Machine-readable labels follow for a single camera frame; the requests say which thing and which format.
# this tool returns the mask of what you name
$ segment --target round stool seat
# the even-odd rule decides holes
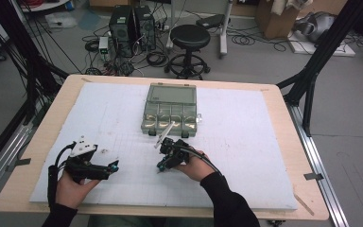
[[[200,26],[182,25],[176,26],[170,33],[170,40],[182,49],[201,49],[206,46],[211,36],[209,32]]]

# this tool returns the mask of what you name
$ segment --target stool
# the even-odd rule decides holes
[[[202,80],[202,72],[209,73],[211,71],[211,68],[202,58],[193,55],[193,52],[199,51],[211,40],[211,36],[205,28],[195,25],[176,26],[170,33],[170,40],[174,45],[185,49],[185,54],[177,55],[171,59],[164,67],[166,73],[172,71],[177,75],[177,79],[179,77],[185,79],[199,77]]]

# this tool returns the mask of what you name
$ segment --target white mat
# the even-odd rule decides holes
[[[86,83],[46,158],[30,201],[47,201],[48,167],[61,149],[84,135],[98,145],[93,164],[120,160],[119,171],[102,181],[85,203],[212,207],[199,183],[178,170],[158,173],[156,165],[164,156],[153,147],[157,137],[140,129],[148,88]],[[262,93],[198,88],[197,103],[202,122],[197,136],[185,142],[204,150],[230,188],[252,208],[297,209]]]
[[[291,50],[296,54],[314,54],[317,49],[314,46],[314,43],[308,41],[308,39],[303,36],[300,32],[290,32],[288,35],[288,39],[290,42]],[[337,48],[334,56],[343,56],[343,57],[354,57],[355,52],[345,43],[341,43],[341,45]]]

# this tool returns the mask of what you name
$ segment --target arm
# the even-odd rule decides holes
[[[69,226],[73,217],[78,212],[78,206],[98,183],[98,180],[92,180],[86,184],[84,184],[84,180],[80,184],[75,183],[69,173],[63,171],[58,181],[56,203],[43,224],[43,227]]]
[[[226,180],[200,158],[190,156],[186,165],[175,167],[194,181],[200,182],[214,205],[214,222],[222,226],[259,226],[258,218],[251,211],[246,200],[231,191]]]

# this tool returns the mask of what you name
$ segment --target hand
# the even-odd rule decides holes
[[[66,171],[63,171],[57,187],[56,203],[77,209],[84,201],[87,194],[99,184],[99,180],[92,180],[84,184],[84,180],[80,183],[75,183]]]
[[[204,154],[203,151],[197,150],[198,153]],[[210,166],[208,166],[204,161],[200,160],[199,157],[190,154],[190,160],[186,165],[178,165],[174,168],[178,169],[179,171],[183,172],[187,175],[190,179],[200,182],[206,176],[210,175],[211,173],[215,172]]]

